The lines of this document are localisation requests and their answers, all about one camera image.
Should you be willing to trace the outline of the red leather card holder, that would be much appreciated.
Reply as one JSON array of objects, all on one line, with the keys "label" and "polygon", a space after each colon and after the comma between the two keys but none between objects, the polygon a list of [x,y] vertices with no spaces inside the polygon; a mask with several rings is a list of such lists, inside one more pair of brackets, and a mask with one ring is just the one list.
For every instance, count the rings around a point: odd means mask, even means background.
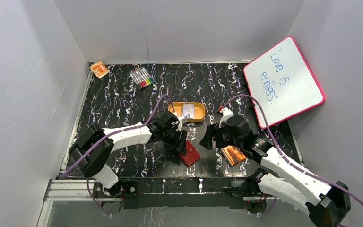
[{"label": "red leather card holder", "polygon": [[182,147],[181,151],[184,151],[184,153],[179,152],[179,157],[181,158],[186,167],[193,165],[200,159],[199,152],[197,152],[197,150],[189,140],[185,141],[185,145]]}]

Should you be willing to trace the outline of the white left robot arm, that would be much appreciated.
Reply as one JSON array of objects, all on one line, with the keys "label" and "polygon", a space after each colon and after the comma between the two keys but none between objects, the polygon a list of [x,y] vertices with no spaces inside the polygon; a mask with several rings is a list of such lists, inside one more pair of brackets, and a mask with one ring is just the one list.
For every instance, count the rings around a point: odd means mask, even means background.
[{"label": "white left robot arm", "polygon": [[85,178],[95,179],[109,196],[116,197],[122,192],[122,184],[120,177],[106,163],[109,155],[121,148],[159,141],[184,153],[187,132],[182,126],[186,121],[186,117],[166,111],[146,124],[114,129],[93,125],[71,146],[69,156]]}]

